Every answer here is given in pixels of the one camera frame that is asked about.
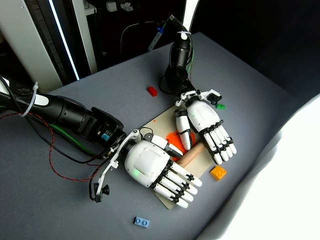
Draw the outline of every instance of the table surface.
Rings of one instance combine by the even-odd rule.
[[[281,116],[293,98],[202,33],[192,38],[195,58],[191,81],[196,88],[212,88],[222,94],[221,103],[227,110],[218,114],[238,151],[223,163],[227,170],[223,180],[216,182],[206,172],[201,177],[203,186],[189,208],[168,210],[150,189],[126,173],[122,159],[119,168],[107,174],[110,195],[95,203],[88,197],[87,182],[68,181],[52,172],[49,146],[26,121],[19,116],[7,117],[0,121],[0,239],[196,238],[283,123]],[[173,96],[158,92],[152,97],[146,90],[149,86],[158,90],[158,79],[167,67],[169,50],[169,45],[155,49],[57,89],[53,94],[112,114],[129,133],[175,102]],[[62,140],[57,139],[56,144],[79,160],[86,159]],[[74,178],[85,178],[94,170],[56,152],[53,164],[58,172]],[[149,228],[134,225],[136,216],[150,220]]]

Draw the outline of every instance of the wooden handle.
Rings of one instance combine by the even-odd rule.
[[[178,161],[181,167],[187,166],[195,157],[206,149],[206,146],[202,142],[198,142],[195,146],[193,146],[185,155],[183,155]]]

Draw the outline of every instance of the white robotic hand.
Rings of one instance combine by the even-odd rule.
[[[182,156],[178,148],[153,133],[138,143],[128,142],[125,148],[125,169],[138,183],[185,209],[194,200],[198,190],[193,185],[201,187],[202,182],[170,159],[170,155]]]
[[[179,107],[185,102],[186,106],[186,109],[179,109],[175,112],[176,126],[183,147],[186,150],[192,147],[190,121],[218,165],[221,165],[223,161],[228,161],[237,153],[237,150],[233,139],[222,126],[223,120],[220,120],[212,107],[201,100],[216,104],[220,99],[221,95],[212,89],[205,92],[193,90],[181,94],[180,101],[175,103]]]

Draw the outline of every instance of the cutting board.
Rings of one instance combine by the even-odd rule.
[[[175,133],[177,131],[176,126],[176,116],[175,116],[175,110],[181,109],[181,107],[176,107],[175,105],[170,107],[168,110],[157,116],[156,118],[152,119],[150,122],[148,122],[144,127],[150,128],[153,130],[153,133],[167,139],[167,136],[169,134]],[[199,136],[198,134],[195,134],[195,140],[198,142]],[[190,162],[185,169],[192,173],[194,176],[200,178],[207,170],[210,168],[210,166],[214,163],[212,160],[209,152],[205,149],[199,155]],[[168,209],[172,209],[175,204],[165,197],[161,196],[158,193],[154,193],[160,201],[166,206]]]

